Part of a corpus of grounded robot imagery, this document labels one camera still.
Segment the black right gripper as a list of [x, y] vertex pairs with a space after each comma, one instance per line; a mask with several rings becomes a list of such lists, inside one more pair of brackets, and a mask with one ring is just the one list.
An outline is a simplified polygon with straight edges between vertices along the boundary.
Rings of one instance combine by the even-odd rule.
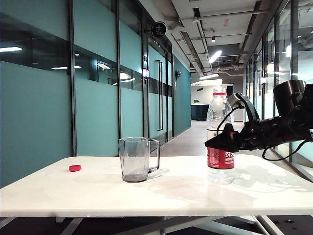
[[228, 123], [220, 134], [207, 140], [204, 145], [228, 152], [239, 152], [239, 149], [265, 149], [287, 142], [291, 142], [291, 131], [282, 117], [272, 117], [245, 122], [240, 133], [234, 131], [233, 125]]

